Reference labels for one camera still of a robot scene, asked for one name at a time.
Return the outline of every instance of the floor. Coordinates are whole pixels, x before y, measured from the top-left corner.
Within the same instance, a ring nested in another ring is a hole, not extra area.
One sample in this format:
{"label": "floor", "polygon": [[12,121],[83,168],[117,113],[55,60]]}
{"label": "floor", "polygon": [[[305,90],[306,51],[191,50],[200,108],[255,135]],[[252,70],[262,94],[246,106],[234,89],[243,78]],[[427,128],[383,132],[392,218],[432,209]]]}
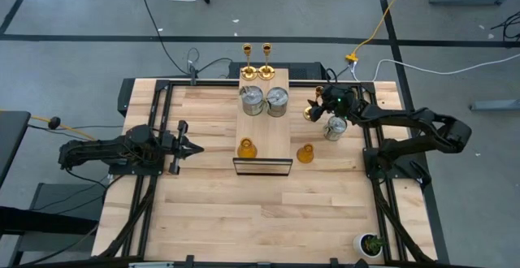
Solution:
{"label": "floor", "polygon": [[[7,15],[15,2],[0,0],[0,15]],[[295,37],[273,42],[273,62],[320,61],[339,71],[345,67],[345,55],[356,46],[341,40],[369,37],[382,15],[379,0],[211,0],[209,6],[203,1],[148,3],[161,34],[173,37],[166,47],[182,67],[191,47],[200,51],[197,66],[202,67],[220,57],[243,60],[241,42],[234,41],[234,36],[240,41],[240,37]],[[490,27],[516,13],[519,3],[508,0],[501,6],[468,7],[397,0],[392,19],[401,42],[465,41],[454,47],[430,47],[427,42],[400,45],[402,59],[419,67],[451,71],[518,54],[518,47],[501,47],[501,31]],[[159,43],[139,38],[155,34],[142,0],[23,0],[5,34],[0,35],[0,107],[57,115],[67,125],[122,124],[116,99],[123,78],[179,73]],[[393,58],[389,42],[384,41],[388,36],[383,25],[376,37],[383,40],[382,45],[359,50],[356,72],[360,80],[371,79],[380,59]],[[211,37],[228,38],[215,42]],[[253,60],[259,61],[258,48],[253,43]],[[454,115],[473,128],[463,153],[427,154],[453,264],[506,267],[520,262],[520,158],[516,155],[520,115],[468,110],[476,100],[518,98],[519,65],[520,58],[453,76],[406,69],[417,108],[427,106]],[[227,67],[226,62],[218,63],[201,77],[227,74]],[[345,73],[340,78],[351,80],[352,76]],[[396,68],[382,65],[378,80],[397,81]],[[89,133],[108,139],[117,136],[119,129],[96,128]],[[0,190],[0,204],[27,208],[38,183],[78,184],[56,163],[58,148],[67,140],[29,129]],[[92,162],[77,171],[100,179],[106,167]],[[0,265],[12,242],[12,238],[2,238]]]}

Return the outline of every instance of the small plant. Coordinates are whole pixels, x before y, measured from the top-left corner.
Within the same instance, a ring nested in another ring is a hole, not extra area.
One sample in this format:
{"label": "small plant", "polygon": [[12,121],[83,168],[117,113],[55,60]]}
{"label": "small plant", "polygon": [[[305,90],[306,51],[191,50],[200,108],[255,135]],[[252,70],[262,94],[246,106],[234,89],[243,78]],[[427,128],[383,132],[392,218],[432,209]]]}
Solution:
{"label": "small plant", "polygon": [[375,256],[381,250],[381,247],[385,245],[383,239],[378,238],[377,236],[365,236],[363,241],[363,249],[365,252],[369,253],[371,256]]}

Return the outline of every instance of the potted plant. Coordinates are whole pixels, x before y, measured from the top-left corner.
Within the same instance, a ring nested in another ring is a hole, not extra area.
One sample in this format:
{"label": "potted plant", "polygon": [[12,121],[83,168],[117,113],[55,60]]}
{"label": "potted plant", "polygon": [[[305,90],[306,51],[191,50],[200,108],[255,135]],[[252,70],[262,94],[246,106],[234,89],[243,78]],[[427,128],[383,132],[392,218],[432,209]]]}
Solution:
{"label": "potted plant", "polygon": [[353,246],[356,252],[368,258],[378,257],[383,252],[382,247],[384,245],[384,240],[378,238],[374,233],[358,235],[353,241]]}

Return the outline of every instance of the tin can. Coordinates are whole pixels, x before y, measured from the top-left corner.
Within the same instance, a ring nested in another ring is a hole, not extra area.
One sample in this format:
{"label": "tin can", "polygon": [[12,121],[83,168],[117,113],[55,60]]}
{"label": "tin can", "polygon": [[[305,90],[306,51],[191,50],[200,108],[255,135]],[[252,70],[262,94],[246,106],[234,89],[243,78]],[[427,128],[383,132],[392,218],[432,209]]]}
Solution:
{"label": "tin can", "polygon": [[287,110],[289,95],[287,90],[274,87],[267,93],[267,113],[272,117],[281,117]]}
{"label": "tin can", "polygon": [[338,141],[347,130],[347,122],[340,117],[331,117],[323,126],[323,135],[330,141]]}
{"label": "tin can", "polygon": [[258,86],[243,86],[240,89],[242,109],[247,115],[258,115],[263,109],[263,92]]}

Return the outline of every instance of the wooden tabletop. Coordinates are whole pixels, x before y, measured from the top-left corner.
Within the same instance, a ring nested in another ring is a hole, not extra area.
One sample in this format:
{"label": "wooden tabletop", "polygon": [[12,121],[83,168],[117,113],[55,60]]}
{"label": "wooden tabletop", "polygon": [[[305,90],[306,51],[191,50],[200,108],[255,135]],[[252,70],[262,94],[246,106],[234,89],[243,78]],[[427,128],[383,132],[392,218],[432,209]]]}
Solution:
{"label": "wooden tabletop", "polygon": [[[154,84],[151,79],[136,80],[123,132],[148,122]],[[382,108],[401,108],[394,82],[376,82],[375,88]],[[349,123],[340,140],[325,140],[322,127],[327,116],[317,123],[302,117],[306,100],[314,98],[314,88],[290,88],[289,96],[286,115],[291,121],[294,160],[290,176],[238,176],[232,164],[238,88],[174,87],[167,128],[177,135],[178,121],[186,120],[188,138],[205,151],[182,161],[179,175],[164,171],[159,178],[146,260],[184,261],[189,254],[196,262],[328,263],[337,257],[340,263],[352,263],[359,259],[353,238],[379,232],[362,160],[363,131]],[[408,138],[405,128],[383,127],[383,134]],[[314,145],[314,160],[309,164],[296,158],[305,143]],[[109,189],[93,255],[106,249],[126,223],[135,179],[127,175]],[[423,252],[436,258],[420,187],[411,179],[393,182],[402,224]],[[137,251],[140,225],[131,254]],[[388,220],[387,226],[392,257],[397,259]],[[369,262],[384,261],[380,257]]]}

